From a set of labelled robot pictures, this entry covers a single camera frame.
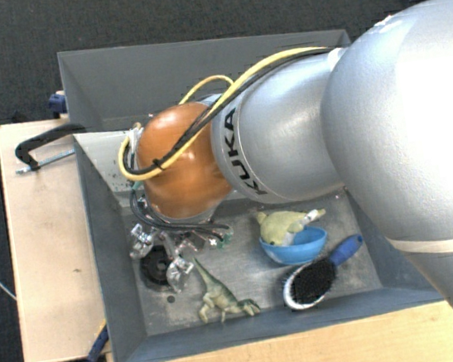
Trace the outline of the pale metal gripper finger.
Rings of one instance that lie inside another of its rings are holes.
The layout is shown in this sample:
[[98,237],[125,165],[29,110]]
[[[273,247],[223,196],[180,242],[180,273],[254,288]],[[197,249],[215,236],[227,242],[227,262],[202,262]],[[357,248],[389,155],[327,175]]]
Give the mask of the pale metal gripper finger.
[[130,232],[130,258],[133,260],[143,259],[153,249],[157,229],[152,227],[150,231],[146,231],[142,224],[135,224]]
[[166,270],[166,280],[175,293],[181,293],[189,281],[195,265],[184,258],[174,259]]

